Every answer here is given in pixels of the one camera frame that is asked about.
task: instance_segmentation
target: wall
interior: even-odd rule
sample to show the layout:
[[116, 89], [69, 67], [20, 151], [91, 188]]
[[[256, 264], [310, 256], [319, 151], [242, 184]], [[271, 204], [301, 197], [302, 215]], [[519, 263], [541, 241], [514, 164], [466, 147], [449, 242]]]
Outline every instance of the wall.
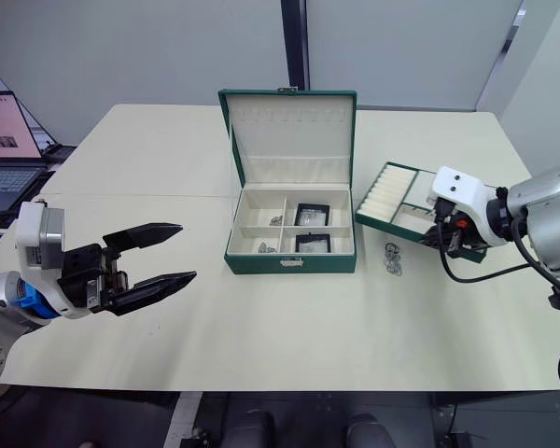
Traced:
[[525, 0], [526, 14], [497, 73], [490, 78], [477, 108], [493, 112], [498, 118], [510, 103], [529, 65], [533, 62], [560, 0]]
[[500, 123], [531, 174], [560, 164], [560, 9]]
[[78, 144], [117, 103], [217, 105], [221, 88], [287, 86], [280, 2], [0, 0], [0, 78]]
[[311, 88], [356, 90], [361, 105], [474, 109], [520, 4], [309, 0]]

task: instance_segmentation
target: white foam insert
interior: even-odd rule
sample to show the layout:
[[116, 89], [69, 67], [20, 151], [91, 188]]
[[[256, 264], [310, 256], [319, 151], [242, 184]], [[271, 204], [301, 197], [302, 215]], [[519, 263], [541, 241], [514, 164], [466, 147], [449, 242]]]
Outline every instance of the white foam insert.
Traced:
[[387, 165], [367, 193], [357, 212], [390, 222], [407, 194], [407, 189], [413, 182], [415, 174], [415, 170]]
[[350, 182], [352, 97], [228, 94], [226, 99], [246, 183]]
[[[329, 205], [329, 224], [322, 227], [294, 226], [299, 203]], [[282, 215], [282, 226], [270, 226]], [[348, 184], [323, 189], [292, 185], [286, 189], [246, 186], [239, 200], [229, 241], [229, 255], [258, 254], [261, 242], [280, 254], [296, 254], [296, 235], [329, 233], [330, 255], [355, 253], [352, 205]], [[308, 256], [327, 254], [307, 254]]]

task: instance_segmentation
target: table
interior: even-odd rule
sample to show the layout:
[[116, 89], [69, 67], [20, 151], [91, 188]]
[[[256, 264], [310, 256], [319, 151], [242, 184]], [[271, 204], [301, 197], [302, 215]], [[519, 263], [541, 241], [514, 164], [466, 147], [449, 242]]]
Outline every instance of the table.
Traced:
[[[212, 128], [211, 138], [201, 137], [210, 143], [204, 150], [209, 159], [193, 166], [192, 180], [174, 184], [162, 176], [160, 183], [147, 181], [141, 193], [131, 172], [138, 175], [145, 168], [139, 162], [148, 158], [136, 154], [138, 146], [107, 141], [117, 141], [124, 123], [132, 129], [137, 117], [141, 132], [149, 133], [156, 127], [147, 116], [167, 116], [166, 110], [185, 118], [197, 111], [202, 131]], [[221, 126], [214, 107], [117, 106], [50, 180], [42, 198], [66, 210], [67, 248], [145, 222], [175, 222], [185, 229], [163, 245], [125, 253], [119, 266], [130, 283], [189, 270], [198, 276], [174, 296], [129, 315], [54, 320], [15, 344], [2, 382], [204, 391], [559, 388], [560, 313], [547, 302], [547, 283], [529, 270], [459, 285], [446, 277], [434, 250], [357, 225], [353, 274], [233, 275], [223, 253], [235, 174], [221, 171], [231, 168], [228, 142], [215, 128]], [[116, 158], [100, 152], [105, 147], [119, 157], [129, 151], [131, 168], [96, 182]], [[183, 160], [197, 160], [185, 157], [191, 150], [178, 149]], [[177, 156], [164, 153], [169, 163], [158, 162], [158, 173], [170, 174]], [[527, 177], [485, 113], [357, 112], [355, 198], [387, 160], [428, 169], [448, 163], [493, 185]], [[92, 175], [82, 174], [89, 165]], [[385, 271], [387, 241], [401, 247], [402, 277]], [[0, 271], [17, 269], [12, 246], [10, 230], [0, 241]], [[482, 265], [453, 260], [453, 269], [475, 276], [508, 267], [522, 261], [515, 250], [490, 249]]]

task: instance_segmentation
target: silver jewelry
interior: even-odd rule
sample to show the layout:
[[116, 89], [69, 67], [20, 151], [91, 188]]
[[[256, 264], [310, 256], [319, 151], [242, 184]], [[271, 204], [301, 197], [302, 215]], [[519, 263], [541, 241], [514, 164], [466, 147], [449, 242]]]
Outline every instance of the silver jewelry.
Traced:
[[259, 245], [259, 248], [258, 248], [258, 253], [259, 254], [272, 254], [275, 251], [276, 251], [276, 249], [266, 245], [263, 241], [261, 242], [261, 244]]
[[282, 225], [282, 215], [279, 217], [273, 217], [270, 221], [271, 226], [281, 226]]
[[394, 275], [402, 275], [402, 266], [400, 266], [400, 248], [394, 243], [385, 245], [385, 269]]

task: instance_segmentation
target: laptop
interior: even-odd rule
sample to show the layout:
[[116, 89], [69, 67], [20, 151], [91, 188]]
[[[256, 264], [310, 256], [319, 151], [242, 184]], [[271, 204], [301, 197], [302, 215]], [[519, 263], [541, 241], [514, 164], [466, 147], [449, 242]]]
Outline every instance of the laptop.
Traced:
[[8, 210], [47, 169], [12, 91], [0, 91], [0, 211]]

